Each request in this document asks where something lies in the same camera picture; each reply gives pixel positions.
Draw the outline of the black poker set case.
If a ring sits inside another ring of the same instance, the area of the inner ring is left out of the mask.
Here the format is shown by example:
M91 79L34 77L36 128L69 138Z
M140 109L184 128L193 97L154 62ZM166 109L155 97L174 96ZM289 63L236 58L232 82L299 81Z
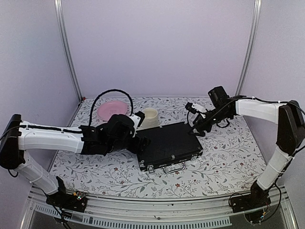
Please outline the black poker set case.
M190 130L189 124L179 122L138 131L139 137L151 141L144 153L137 156L140 170L153 173L200 157L203 147L196 136L189 134Z

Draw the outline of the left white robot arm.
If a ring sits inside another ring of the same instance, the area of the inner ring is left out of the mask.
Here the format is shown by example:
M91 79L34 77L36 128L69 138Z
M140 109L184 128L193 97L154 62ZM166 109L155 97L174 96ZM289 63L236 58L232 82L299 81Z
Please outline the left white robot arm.
M114 114L107 123L97 127L57 127L23 121L21 115L15 114L0 138L0 166L25 176L30 183L51 196L60 207L67 207L71 197L66 193L63 180L47 172L27 151L61 150L81 155L105 156L126 149L141 155L151 143L150 139L136 133L143 120L143 114L138 112L131 116Z

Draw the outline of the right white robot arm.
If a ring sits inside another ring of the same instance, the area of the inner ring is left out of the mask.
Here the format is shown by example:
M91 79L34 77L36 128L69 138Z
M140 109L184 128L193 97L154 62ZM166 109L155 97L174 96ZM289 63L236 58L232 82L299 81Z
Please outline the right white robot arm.
M190 134L205 136L214 125L226 119L243 116L259 119L274 125L274 151L267 165L253 182L250 194L241 199L250 208L258 207L268 196L268 191L286 172L305 140L304 110L296 100L270 101L246 95L229 96L222 86L208 92L213 108L205 109L195 102L185 108L197 117Z

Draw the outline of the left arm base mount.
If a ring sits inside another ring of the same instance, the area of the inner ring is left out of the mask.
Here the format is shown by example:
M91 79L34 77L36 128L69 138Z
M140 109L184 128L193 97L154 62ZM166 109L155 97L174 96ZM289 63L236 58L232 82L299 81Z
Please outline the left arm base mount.
M56 176L56 179L58 181L57 192L47 195L46 203L60 209L84 213L88 202L86 194L80 191L69 194L66 192L63 180L58 176Z

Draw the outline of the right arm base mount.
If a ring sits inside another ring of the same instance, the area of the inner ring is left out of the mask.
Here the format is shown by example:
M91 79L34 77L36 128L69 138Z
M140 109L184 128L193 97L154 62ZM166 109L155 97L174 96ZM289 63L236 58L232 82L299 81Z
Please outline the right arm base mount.
M264 206L268 210L271 204L269 190L269 188L266 190L260 188L257 181L255 181L251 185L249 194L233 193L228 200L228 204L232 208L233 213L262 208ZM245 219L252 224L261 223L265 218L267 210L261 209L256 212L246 213Z

